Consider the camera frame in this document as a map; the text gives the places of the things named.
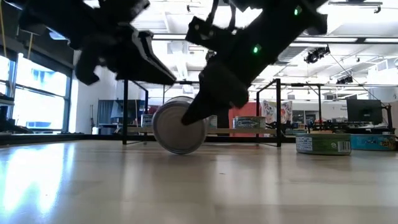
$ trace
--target cable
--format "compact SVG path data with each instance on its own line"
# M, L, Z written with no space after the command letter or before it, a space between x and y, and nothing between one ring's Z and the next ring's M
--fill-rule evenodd
M0 0L0 23L1 23L2 47L4 50L4 56L7 57L6 33L4 31L4 21L2 19L2 0Z
M27 49L27 59L30 59L30 52L32 51L32 44L33 44L33 34L30 33L30 39L29 39L29 47Z
M218 1L219 0L213 0L213 5L211 7L211 11L210 11L209 15L207 16L206 22L210 25L213 24L214 16L216 15L217 7L218 7Z
M232 32L235 30L235 23L236 23L236 7L232 4L229 5L231 8L231 20L229 21L229 25L227 30Z
M137 108L137 100L134 100L134 102L136 103L136 126L138 128L138 112L139 112L139 108Z
M339 63L339 61L336 60L336 58L334 58L334 56L333 56L332 54L329 54L329 55L336 61L336 63L344 70L345 73L347 73L348 75L350 75L349 72ZM353 78L353 80L354 80L356 83L358 83L358 84L360 85L360 83L359 83L352 75L350 75L350 76ZM363 87L362 85L360 85L360 87L362 87L367 93L369 93L369 95L373 96L373 98L379 100L379 99L378 99L377 97L375 97L368 89L366 89L366 88ZM385 105L381 100L379 100L379 101L381 102L381 105L382 105L383 107L386 107L386 105Z

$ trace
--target green led light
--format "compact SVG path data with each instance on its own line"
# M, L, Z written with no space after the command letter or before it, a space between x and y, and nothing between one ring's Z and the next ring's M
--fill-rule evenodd
M260 46L259 44L257 44L256 46L254 46L252 52L253 52L254 54L257 54L257 53L260 52L260 50L261 50L261 46Z
M301 12L302 12L302 8L301 8L300 6L297 6L297 7L294 9L294 15L295 15L295 16L298 16Z

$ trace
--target computer monitor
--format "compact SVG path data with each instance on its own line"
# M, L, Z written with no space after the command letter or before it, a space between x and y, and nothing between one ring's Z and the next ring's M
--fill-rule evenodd
M383 122L380 100L347 100L347 113L349 122Z
M140 100L128 100L127 104L127 117L135 119L139 118ZM113 101L111 118L123 118L123 100Z

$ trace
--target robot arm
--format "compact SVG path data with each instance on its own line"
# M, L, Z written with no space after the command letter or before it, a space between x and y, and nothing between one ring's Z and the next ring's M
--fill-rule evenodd
M22 10L21 29L43 26L64 36L82 51L75 74L90 85L99 78L97 65L108 67L117 79L173 85L176 77L154 55L153 34L132 25L148 0L98 0L99 8L83 0L6 0ZM192 124L219 110L241 108L248 101L251 82L305 30L325 34L325 16L316 9L327 0L229 0L233 18L227 29L213 25L219 0L206 21L194 17L185 40L216 52L201 72L200 91L182 118ZM234 12L262 9L247 27L233 34Z
M150 46L153 34L130 25L149 7L148 0L99 0L99 8L91 8L83 0L6 1L22 11L21 30L40 35L46 27L69 40L71 48L81 50L75 75L87 85L99 80L94 74L97 65L108 67L117 79L161 85L176 80L154 55Z

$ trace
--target laminate floor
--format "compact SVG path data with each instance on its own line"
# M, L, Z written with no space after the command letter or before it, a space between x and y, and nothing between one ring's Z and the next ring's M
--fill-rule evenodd
M0 148L0 223L397 223L398 157L155 142Z

